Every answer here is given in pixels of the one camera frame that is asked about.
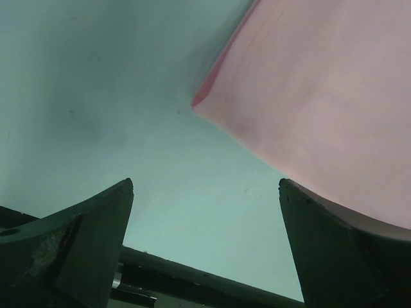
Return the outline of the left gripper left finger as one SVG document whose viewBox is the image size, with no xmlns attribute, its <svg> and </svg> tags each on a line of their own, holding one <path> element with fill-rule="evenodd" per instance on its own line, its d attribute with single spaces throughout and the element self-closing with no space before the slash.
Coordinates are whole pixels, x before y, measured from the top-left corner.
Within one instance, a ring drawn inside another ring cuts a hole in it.
<svg viewBox="0 0 411 308">
<path fill-rule="evenodd" d="M 1 207 L 1 307 L 106 307 L 133 199 L 127 178 L 41 219 Z"/>
</svg>

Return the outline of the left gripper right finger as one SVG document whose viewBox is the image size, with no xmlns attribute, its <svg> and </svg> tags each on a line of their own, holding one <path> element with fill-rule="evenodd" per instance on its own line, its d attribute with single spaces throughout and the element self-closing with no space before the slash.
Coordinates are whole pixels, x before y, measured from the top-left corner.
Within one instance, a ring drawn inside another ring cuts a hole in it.
<svg viewBox="0 0 411 308">
<path fill-rule="evenodd" d="M 306 307 L 410 307 L 410 230 L 289 179 L 279 202 Z"/>
</svg>

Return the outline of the pink t-shirt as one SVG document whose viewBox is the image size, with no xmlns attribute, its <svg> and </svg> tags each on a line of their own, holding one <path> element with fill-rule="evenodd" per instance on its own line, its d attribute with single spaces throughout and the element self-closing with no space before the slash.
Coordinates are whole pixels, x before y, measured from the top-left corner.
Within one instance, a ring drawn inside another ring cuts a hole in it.
<svg viewBox="0 0 411 308">
<path fill-rule="evenodd" d="M 410 227 L 409 1 L 256 1 L 192 107 L 298 184 Z"/>
</svg>

